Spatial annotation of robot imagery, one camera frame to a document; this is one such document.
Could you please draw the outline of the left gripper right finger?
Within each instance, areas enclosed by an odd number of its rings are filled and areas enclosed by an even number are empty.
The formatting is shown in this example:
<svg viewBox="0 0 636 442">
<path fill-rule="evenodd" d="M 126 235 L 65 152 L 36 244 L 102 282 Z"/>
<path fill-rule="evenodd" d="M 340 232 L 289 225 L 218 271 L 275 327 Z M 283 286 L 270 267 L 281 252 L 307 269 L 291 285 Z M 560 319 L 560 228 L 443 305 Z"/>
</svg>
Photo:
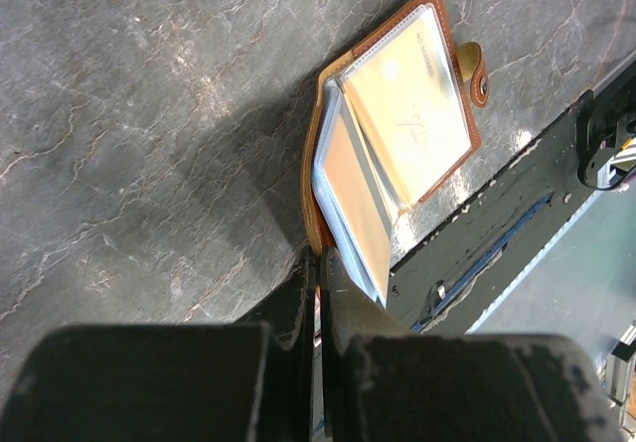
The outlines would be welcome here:
<svg viewBox="0 0 636 442">
<path fill-rule="evenodd" d="M 617 441 L 595 370 L 557 335 L 419 335 L 320 258 L 325 430 L 335 441 Z"/>
</svg>

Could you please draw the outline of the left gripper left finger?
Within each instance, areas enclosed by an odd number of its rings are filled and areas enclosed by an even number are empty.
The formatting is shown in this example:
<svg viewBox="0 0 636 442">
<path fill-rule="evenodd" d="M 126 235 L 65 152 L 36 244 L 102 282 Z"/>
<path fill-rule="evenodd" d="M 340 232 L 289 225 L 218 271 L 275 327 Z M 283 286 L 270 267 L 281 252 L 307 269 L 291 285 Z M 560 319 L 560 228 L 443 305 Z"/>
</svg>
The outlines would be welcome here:
<svg viewBox="0 0 636 442">
<path fill-rule="evenodd" d="M 5 441 L 308 441 L 315 260 L 228 324 L 74 325 L 32 349 Z"/>
</svg>

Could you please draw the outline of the brown leather card holder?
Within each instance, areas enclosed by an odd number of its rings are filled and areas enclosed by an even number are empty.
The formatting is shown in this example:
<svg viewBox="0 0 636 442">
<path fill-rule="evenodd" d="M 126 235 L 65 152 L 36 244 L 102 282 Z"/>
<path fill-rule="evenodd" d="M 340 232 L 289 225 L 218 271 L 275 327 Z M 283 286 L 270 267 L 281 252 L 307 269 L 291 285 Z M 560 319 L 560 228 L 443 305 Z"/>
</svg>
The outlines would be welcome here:
<svg viewBox="0 0 636 442">
<path fill-rule="evenodd" d="M 320 72 L 300 191 L 310 246 L 335 247 L 371 300 L 389 294 L 398 217 L 479 148 L 489 98 L 479 44 L 456 45 L 444 0 L 409 0 Z"/>
</svg>

